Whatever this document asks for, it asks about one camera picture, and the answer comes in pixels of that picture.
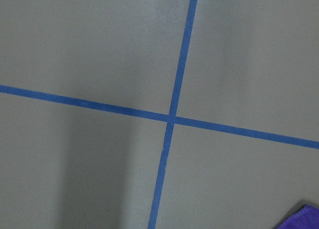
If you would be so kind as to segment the purple microfiber towel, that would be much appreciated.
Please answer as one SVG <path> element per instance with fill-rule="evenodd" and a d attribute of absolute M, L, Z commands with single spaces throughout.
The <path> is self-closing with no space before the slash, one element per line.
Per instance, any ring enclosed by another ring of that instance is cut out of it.
<path fill-rule="evenodd" d="M 304 205 L 276 229 L 319 229 L 319 210 L 311 205 Z"/>

